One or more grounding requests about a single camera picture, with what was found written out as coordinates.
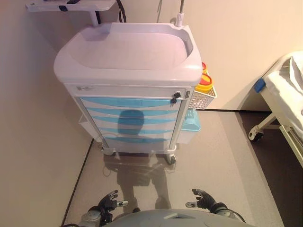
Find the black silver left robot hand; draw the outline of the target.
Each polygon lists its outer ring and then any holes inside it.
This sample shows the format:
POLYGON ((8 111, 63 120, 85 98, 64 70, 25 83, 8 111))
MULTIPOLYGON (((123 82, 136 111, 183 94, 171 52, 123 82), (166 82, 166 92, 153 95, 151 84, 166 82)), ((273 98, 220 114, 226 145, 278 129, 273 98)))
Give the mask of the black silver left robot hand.
POLYGON ((129 201, 122 200, 117 201, 118 190, 113 190, 109 192, 105 197, 103 197, 98 203, 97 207, 101 213, 109 213, 115 210, 117 207, 124 207, 129 204, 129 201))

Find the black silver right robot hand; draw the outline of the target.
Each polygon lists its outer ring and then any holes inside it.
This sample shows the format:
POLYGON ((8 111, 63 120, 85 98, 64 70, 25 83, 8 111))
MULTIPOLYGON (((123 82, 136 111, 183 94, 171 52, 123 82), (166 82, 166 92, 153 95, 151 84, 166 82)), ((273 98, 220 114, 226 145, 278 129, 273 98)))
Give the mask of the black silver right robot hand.
POLYGON ((201 208, 213 212, 216 205, 215 199, 207 192, 201 189, 192 189, 194 195, 197 195, 196 201, 186 202, 187 208, 201 208))

